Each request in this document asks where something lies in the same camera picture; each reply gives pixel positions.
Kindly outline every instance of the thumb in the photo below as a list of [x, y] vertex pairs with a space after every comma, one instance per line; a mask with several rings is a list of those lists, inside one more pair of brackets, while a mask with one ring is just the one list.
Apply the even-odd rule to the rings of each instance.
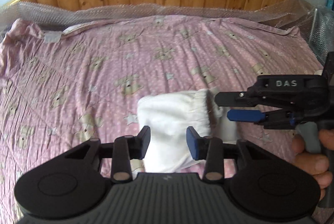
[[320, 130], [319, 140], [327, 149], [334, 151], [334, 130]]

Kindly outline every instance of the wrinkled fabric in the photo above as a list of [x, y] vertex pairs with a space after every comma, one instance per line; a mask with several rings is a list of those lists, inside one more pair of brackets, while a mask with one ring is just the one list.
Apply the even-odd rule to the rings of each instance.
[[139, 127], [147, 125], [151, 129], [150, 145], [143, 159], [146, 172], [178, 172], [199, 162], [192, 159], [187, 146], [185, 133], [189, 126], [205, 137], [213, 134], [219, 124], [216, 136], [235, 144], [237, 124], [227, 119], [228, 110], [214, 103], [208, 89], [141, 98], [137, 108]]
[[[18, 19], [0, 45], [0, 222], [21, 213], [14, 185], [28, 170], [98, 137], [136, 135], [138, 100], [217, 87], [243, 91], [262, 74], [322, 69], [298, 27], [169, 15], [43, 32]], [[259, 107], [262, 111], [271, 110]], [[242, 138], [288, 161], [293, 131], [239, 123]], [[108, 176], [111, 161], [101, 173]], [[203, 163], [183, 172], [203, 172]]]

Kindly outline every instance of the das logo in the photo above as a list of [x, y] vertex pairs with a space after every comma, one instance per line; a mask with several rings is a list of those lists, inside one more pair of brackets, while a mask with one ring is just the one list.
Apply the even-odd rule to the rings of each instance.
[[297, 81], [276, 81], [276, 86], [297, 86]]

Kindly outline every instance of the blue gripper pad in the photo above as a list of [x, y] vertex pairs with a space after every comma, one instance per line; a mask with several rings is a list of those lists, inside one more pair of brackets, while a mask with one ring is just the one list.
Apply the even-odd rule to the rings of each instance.
[[198, 135], [198, 133], [192, 132], [191, 129], [192, 129], [192, 127], [188, 127], [187, 131], [186, 131], [187, 145], [188, 145], [191, 157], [194, 160], [198, 160], [199, 150], [198, 150], [198, 143], [197, 143], [197, 138], [196, 138], [196, 135]]
[[228, 119], [238, 122], [259, 122], [266, 118], [266, 114], [259, 110], [238, 110], [228, 111]]

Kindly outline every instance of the bed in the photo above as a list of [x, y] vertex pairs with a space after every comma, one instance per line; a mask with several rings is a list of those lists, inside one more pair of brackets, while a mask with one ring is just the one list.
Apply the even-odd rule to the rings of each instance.
[[[314, 74], [322, 69], [303, 37], [314, 16], [306, 18], [300, 8], [313, 8], [300, 0], [11, 4], [1, 23], [0, 53], [4, 224], [22, 216], [13, 187], [23, 173], [90, 137], [113, 142], [121, 135], [136, 135], [137, 102], [143, 96], [201, 88], [240, 91], [258, 75]], [[242, 123], [238, 130], [279, 157], [294, 158], [289, 149], [294, 131]], [[102, 175], [107, 177], [110, 168], [111, 161], [105, 161]], [[202, 171], [203, 164], [197, 164], [178, 172]], [[233, 175], [231, 163], [225, 171]]]

